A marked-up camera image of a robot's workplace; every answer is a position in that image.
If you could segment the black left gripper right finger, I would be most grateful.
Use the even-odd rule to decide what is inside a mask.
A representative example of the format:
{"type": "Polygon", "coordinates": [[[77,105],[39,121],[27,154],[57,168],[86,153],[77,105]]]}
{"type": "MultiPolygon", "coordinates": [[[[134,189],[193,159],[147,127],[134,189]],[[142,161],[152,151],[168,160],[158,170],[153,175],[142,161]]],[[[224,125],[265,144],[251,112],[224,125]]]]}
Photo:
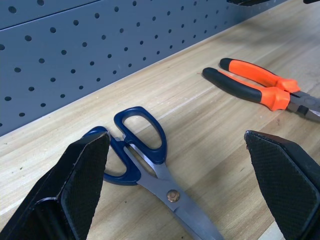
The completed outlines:
{"type": "Polygon", "coordinates": [[[244,140],[265,202],[286,240],[320,238],[320,166],[297,143],[248,130],[244,140]]]}

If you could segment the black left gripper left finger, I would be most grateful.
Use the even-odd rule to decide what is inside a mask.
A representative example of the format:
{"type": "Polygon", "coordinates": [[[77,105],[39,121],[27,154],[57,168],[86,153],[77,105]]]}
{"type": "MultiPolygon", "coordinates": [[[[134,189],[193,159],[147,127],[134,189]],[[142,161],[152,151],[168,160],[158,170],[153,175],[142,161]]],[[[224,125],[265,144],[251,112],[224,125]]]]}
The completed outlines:
{"type": "Polygon", "coordinates": [[[71,143],[32,187],[0,232],[2,240],[85,240],[109,151],[106,131],[71,143]]]}

